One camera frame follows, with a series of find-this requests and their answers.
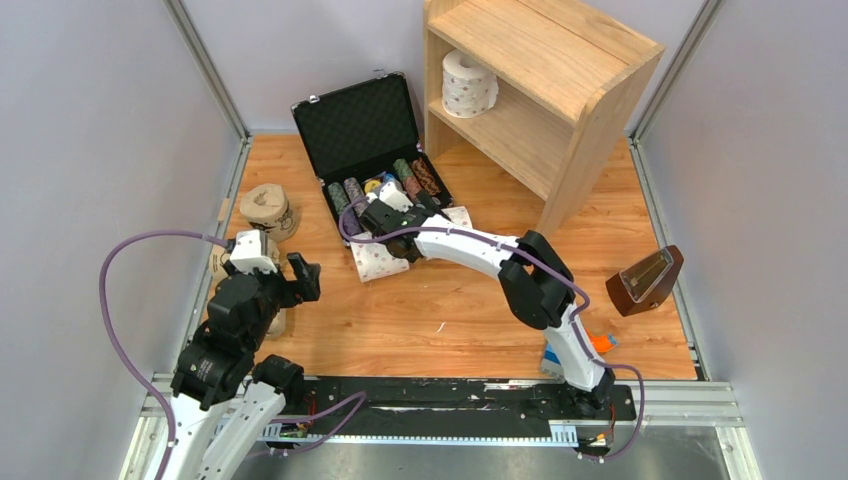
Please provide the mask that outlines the floral toilet roll two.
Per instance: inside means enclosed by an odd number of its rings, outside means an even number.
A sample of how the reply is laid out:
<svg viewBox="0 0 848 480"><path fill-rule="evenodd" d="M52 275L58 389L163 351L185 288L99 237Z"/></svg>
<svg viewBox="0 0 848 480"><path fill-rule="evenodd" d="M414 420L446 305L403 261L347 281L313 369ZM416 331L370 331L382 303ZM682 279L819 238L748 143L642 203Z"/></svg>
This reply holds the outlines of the floral toilet roll two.
<svg viewBox="0 0 848 480"><path fill-rule="evenodd" d="M350 247L361 283L398 275L410 269L407 260L395 258L380 243L352 243Z"/></svg>

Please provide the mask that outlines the floral toilet roll three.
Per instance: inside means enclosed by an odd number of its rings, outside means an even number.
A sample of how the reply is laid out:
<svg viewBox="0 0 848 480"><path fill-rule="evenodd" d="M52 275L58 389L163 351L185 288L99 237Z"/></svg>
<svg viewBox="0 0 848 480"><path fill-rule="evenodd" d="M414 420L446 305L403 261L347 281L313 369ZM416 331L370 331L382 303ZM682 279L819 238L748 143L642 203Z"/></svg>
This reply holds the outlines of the floral toilet roll three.
<svg viewBox="0 0 848 480"><path fill-rule="evenodd" d="M464 52L455 49L442 60L441 104L456 118L473 118L491 110L499 86L497 76Z"/></svg>

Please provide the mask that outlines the brown roll labelled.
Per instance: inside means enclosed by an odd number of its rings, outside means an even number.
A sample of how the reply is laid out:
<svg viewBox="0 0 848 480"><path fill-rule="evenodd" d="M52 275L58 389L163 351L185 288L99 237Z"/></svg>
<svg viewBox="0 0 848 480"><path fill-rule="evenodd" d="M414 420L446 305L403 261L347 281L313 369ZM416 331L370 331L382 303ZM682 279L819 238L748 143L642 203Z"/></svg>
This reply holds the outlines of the brown roll labelled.
<svg viewBox="0 0 848 480"><path fill-rule="evenodd" d="M266 340L279 338L286 330L287 310L281 309L277 312L269 324L265 335Z"/></svg>

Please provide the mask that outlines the floral toilet roll one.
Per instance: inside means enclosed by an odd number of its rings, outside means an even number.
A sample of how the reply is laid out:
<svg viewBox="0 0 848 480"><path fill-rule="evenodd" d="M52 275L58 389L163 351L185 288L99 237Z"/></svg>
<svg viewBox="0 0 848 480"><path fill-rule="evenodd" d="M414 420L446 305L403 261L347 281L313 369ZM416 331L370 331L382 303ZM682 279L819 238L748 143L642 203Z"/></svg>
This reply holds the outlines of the floral toilet roll one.
<svg viewBox="0 0 848 480"><path fill-rule="evenodd" d="M450 208L444 208L442 210L444 215L454 224L457 224L462 227L472 228L472 220L468 210L464 206L455 206Z"/></svg>

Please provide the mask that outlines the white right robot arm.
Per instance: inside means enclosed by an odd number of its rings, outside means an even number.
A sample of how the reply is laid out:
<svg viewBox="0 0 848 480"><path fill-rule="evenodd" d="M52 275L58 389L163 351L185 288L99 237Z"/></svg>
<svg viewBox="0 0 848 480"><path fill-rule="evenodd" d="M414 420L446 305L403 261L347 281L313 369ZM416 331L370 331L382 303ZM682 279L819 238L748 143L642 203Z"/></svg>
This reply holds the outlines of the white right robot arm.
<svg viewBox="0 0 848 480"><path fill-rule="evenodd" d="M379 199L368 203L360 222L397 258L446 260L496 279L513 316L543 333L572 388L575 411L592 418L609 407L615 375L582 324L577 300L586 294L542 234L485 233L421 205L401 212Z"/></svg>

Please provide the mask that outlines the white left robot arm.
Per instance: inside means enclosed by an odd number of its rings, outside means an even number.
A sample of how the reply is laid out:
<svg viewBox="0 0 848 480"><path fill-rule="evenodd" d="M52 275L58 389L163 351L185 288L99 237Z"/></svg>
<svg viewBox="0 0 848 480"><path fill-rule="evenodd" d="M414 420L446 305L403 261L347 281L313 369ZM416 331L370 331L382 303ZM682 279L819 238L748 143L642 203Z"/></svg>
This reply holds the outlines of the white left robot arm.
<svg viewBox="0 0 848 480"><path fill-rule="evenodd" d="M273 319L320 298L321 267L299 253L245 272L230 266L207 304L207 319L180 353L171 382L168 439L157 479L229 479L279 413L306 400L302 366L255 360Z"/></svg>

